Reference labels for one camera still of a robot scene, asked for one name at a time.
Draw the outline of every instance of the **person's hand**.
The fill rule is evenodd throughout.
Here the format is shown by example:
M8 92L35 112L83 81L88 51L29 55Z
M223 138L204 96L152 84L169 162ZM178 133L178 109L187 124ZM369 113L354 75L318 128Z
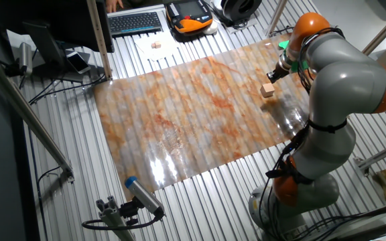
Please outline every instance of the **person's hand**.
M107 0L107 13L114 13L117 11L117 3L123 8L121 0Z

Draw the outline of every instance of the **metal grid floor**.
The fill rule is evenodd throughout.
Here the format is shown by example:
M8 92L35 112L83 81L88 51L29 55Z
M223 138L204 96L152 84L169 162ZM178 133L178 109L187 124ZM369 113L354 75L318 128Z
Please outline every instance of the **metal grid floor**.
M173 58L158 62L146 60L136 50L134 39L147 35L119 37L114 40L115 53L109 54L113 78L132 77L261 41L276 5L276 0L261 4L256 14L259 20L257 25L234 34L228 34L219 26L216 36L192 39L191 42L181 44L180 52ZM147 11L157 11L164 31L169 31L161 6L148 7ZM293 26L301 14L309 11L317 12L311 1L289 1L277 29L283 29L286 25ZM102 66L99 53L86 48L78 48L76 51L90 53L92 57L89 64ZM23 94L29 100L49 83L49 80L27 81ZM51 89L60 90L76 85L55 81ZM113 195L119 203L126 201L92 91L77 88L60 92L43 98L33 105L33 109L70 160L75 177L74 183L68 183L59 178L60 171L55 171L43 178L40 189L44 217L40 214L37 187L34 184L42 240L45 240L43 220L49 240L117 240L112 232L95 232L81 226L85 220L98 218L96 200ZM353 155L367 158L386 147L386 113L356 114L350 116L348 121L357 134ZM31 176L34 178L57 167L57 164L34 135L31 139L32 142L27 142L27 148L31 167L34 166L33 156L36 158L37 173L31 168ZM282 147L283 143L156 191L155 195L165 206L167 217L153 226L134 230L136 239L261 240L261 231L249 217L247 200L254 188L265 183L264 173L273 167ZM372 169L386 169L386 159L374 164ZM375 187L371 177L363 177L352 161L332 174L339 183L340 198L332 206L304 214L308 225L329 216L365 212L385 204L381 190ZM150 220L147 211L140 212L140 223Z

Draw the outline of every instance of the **wooden block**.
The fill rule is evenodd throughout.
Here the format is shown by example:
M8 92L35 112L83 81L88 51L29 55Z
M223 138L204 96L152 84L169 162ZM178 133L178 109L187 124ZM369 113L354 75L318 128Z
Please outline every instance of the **wooden block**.
M264 84L261 86L260 92L264 98L268 98L268 97L273 96L275 89L273 88L272 84Z

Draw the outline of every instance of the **black keyboard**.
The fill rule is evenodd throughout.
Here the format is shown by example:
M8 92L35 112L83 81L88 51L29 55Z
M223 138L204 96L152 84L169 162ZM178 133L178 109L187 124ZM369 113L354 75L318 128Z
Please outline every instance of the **black keyboard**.
M156 12L109 17L113 37L161 31Z

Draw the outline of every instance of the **marble-patterned mat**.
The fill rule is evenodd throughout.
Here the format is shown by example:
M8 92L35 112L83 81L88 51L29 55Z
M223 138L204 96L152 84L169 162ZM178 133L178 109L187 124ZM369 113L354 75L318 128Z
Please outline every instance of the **marble-patterned mat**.
M271 98L259 90L287 39L96 86L121 182L135 175L155 191L290 139L308 117L297 74L274 84Z

